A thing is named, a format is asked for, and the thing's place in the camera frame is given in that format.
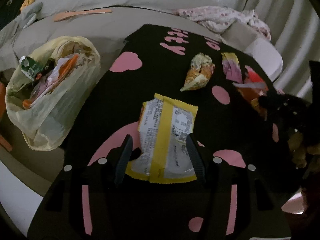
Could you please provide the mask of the right hand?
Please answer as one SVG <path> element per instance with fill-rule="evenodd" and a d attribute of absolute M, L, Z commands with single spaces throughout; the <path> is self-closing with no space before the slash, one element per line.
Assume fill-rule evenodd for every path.
<path fill-rule="evenodd" d="M 296 169 L 319 171 L 319 135 L 313 137 L 295 128 L 287 143 Z"/>

